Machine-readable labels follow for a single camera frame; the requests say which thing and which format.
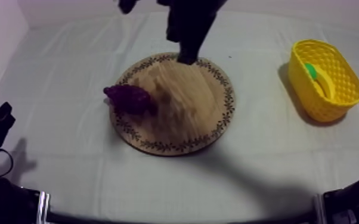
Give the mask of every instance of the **wooden round board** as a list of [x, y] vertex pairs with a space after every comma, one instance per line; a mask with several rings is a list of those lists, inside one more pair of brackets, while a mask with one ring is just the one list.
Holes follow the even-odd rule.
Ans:
[[205, 58], [188, 66], [178, 63], [175, 53], [152, 55], [127, 69], [116, 84], [145, 89], [158, 106], [154, 116], [110, 107], [119, 135], [149, 154], [184, 155], [210, 145], [225, 132], [235, 110], [230, 80]]

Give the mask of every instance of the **yellow basket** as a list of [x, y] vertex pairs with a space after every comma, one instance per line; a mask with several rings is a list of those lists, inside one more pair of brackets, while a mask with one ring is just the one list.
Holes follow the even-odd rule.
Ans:
[[[332, 79], [335, 94], [332, 99], [319, 94], [305, 63], [318, 66]], [[319, 122], [331, 122], [342, 117], [359, 102], [359, 79], [341, 53], [328, 43], [304, 40], [292, 47], [288, 76], [309, 116]]]

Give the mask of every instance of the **purple grapes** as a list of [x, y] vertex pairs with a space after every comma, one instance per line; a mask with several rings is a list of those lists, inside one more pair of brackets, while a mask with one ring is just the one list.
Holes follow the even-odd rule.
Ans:
[[141, 87], [131, 85], [115, 85], [103, 89], [118, 110], [131, 115], [142, 115], [147, 110], [151, 114], [155, 111], [150, 94]]

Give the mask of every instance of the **decorative border pattern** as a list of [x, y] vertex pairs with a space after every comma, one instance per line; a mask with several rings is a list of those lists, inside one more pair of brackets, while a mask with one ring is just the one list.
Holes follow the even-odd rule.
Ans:
[[[158, 54], [154, 57], [150, 57], [147, 61], [141, 62], [139, 65], [135, 66], [131, 71], [127, 71], [126, 74], [117, 82], [117, 85], [125, 85], [133, 78], [133, 76], [139, 71], [146, 69], [152, 66], [154, 63], [161, 63], [163, 61], [175, 60], [178, 54], [175, 53], [164, 53]], [[142, 140], [142, 136], [129, 124], [129, 122], [124, 121], [123, 115], [121, 112], [114, 110], [115, 114], [115, 125], [122, 132], [128, 134], [132, 140], [135, 140], [140, 143], [141, 147], [150, 150], [156, 150], [158, 152], [164, 153], [167, 151], [178, 151], [182, 153], [191, 152], [194, 147], [199, 145], [207, 146], [208, 143], [211, 143], [212, 139], [218, 138], [227, 126], [231, 122], [231, 118], [235, 112], [235, 99], [234, 99], [234, 91], [228, 81], [228, 79], [222, 75], [222, 71], [216, 69], [212, 63], [209, 61], [199, 58], [195, 65], [208, 69], [209, 73], [213, 74], [213, 77], [220, 83], [220, 85], [224, 88], [224, 107], [225, 112], [222, 114], [221, 120], [216, 124], [216, 128], [211, 131], [209, 135], [200, 136], [198, 138], [189, 139], [188, 141], [184, 141], [178, 145], [174, 145], [173, 143], [165, 144], [162, 142], [151, 142], [149, 140]]]

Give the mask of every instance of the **white tablecloth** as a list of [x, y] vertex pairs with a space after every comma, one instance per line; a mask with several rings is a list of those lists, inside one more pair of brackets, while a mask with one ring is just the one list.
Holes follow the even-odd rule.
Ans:
[[[229, 129], [191, 157], [153, 157], [114, 132], [102, 89], [136, 61], [178, 51], [166, 13], [31, 30], [0, 82], [17, 121], [4, 148], [14, 183], [51, 193], [52, 209], [142, 222], [240, 221], [303, 210], [313, 194], [359, 178], [359, 104], [333, 126], [304, 120], [287, 90], [294, 42], [327, 41], [359, 76], [359, 32], [262, 14], [221, 12], [201, 57], [231, 79]], [[8, 163], [0, 155], [0, 172]]]

